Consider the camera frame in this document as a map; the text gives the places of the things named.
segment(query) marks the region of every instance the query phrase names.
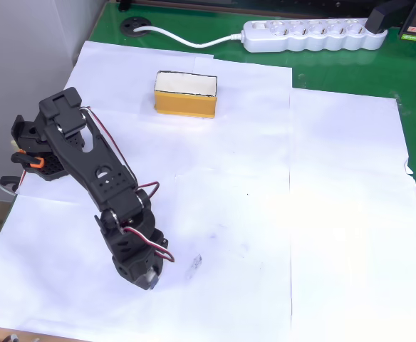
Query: white power strip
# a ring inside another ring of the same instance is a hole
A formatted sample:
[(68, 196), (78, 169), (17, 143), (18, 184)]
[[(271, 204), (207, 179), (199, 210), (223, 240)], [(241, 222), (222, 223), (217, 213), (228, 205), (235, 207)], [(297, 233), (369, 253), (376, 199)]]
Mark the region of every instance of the white power strip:
[(248, 21), (241, 42), (249, 52), (337, 51), (380, 48), (387, 31), (372, 34), (366, 19)]

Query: black robotic arm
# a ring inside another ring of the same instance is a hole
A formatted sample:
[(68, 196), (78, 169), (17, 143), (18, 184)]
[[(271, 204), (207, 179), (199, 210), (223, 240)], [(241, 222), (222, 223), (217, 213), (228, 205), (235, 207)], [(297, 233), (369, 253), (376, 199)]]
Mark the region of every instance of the black robotic arm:
[[(48, 181), (64, 175), (75, 178), (101, 212), (95, 220), (119, 274), (142, 289), (152, 289), (163, 259), (174, 259), (167, 251), (168, 241), (155, 228), (147, 193), (112, 151), (90, 109), (81, 107), (75, 88), (42, 100), (39, 108), (33, 122), (17, 116), (11, 133), (20, 152), (12, 155), (12, 162)], [(93, 136), (89, 152), (82, 151), (80, 131), (86, 126)]]

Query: white paper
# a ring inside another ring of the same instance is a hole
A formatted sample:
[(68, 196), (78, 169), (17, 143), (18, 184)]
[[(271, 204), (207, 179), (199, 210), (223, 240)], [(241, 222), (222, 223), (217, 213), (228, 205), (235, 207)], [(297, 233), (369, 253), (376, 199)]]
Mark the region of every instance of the white paper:
[[(77, 89), (91, 77), (83, 68), (71, 77)], [(0, 269), (14, 284), (11, 292), (0, 284), (0, 326), (102, 342), (286, 340), (291, 71), (200, 62), (219, 76), (223, 97), (216, 118), (205, 120), (124, 107), (129, 100), (123, 93), (105, 94), (96, 86), (109, 75), (95, 68), (102, 66), (89, 69), (99, 80), (84, 90), (95, 105), (81, 93), (83, 103), (115, 137), (139, 181), (160, 182), (152, 209), (176, 262), (165, 262), (152, 291), (126, 282), (111, 262), (85, 190), (71, 177), (42, 182), (27, 175), (27, 195), (19, 195), (0, 234)], [(261, 77), (252, 81), (258, 70)], [(140, 91), (152, 98), (152, 86)], [(273, 125), (260, 113), (264, 103), (274, 108), (266, 114)]]
[(292, 341), (416, 341), (416, 186), (393, 99), (291, 95)]

